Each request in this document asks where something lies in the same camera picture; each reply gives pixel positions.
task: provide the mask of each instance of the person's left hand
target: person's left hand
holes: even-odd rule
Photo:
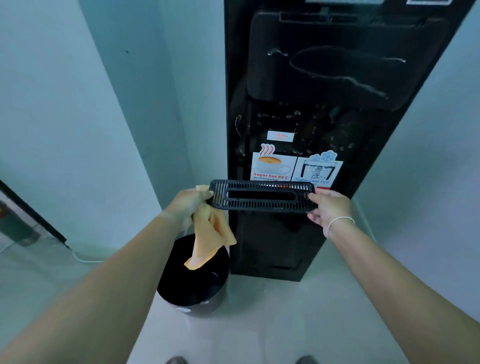
[[[212,191],[197,191],[194,188],[180,191],[162,215],[172,217],[181,225],[182,230],[187,230],[192,224],[192,215],[200,203],[212,196]]]

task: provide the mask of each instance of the person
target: person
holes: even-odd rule
[[[0,353],[0,363],[127,362],[175,237],[211,196],[181,191],[130,242],[14,338]],[[480,363],[478,322],[358,229],[348,219],[347,197],[320,190],[309,198],[318,208],[308,218],[323,227],[411,363]],[[298,361],[314,362],[312,357]],[[172,358],[169,363],[186,361]]]

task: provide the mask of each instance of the person's right arm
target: person's right arm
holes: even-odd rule
[[[352,221],[350,200],[321,190],[308,214],[324,228],[373,306],[413,363],[480,363],[480,323],[415,277]]]

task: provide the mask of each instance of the black water dispenser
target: black water dispenser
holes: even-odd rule
[[[474,0],[378,3],[225,0],[229,179],[353,196]],[[300,281],[325,240],[304,214],[229,221],[233,274]]]

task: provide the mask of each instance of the yellow cloth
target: yellow cloth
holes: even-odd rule
[[[197,191],[208,191],[209,186],[197,186]],[[195,244],[192,257],[185,262],[190,270],[200,268],[213,258],[223,246],[235,245],[237,240],[227,224],[223,210],[203,202],[193,214]]]

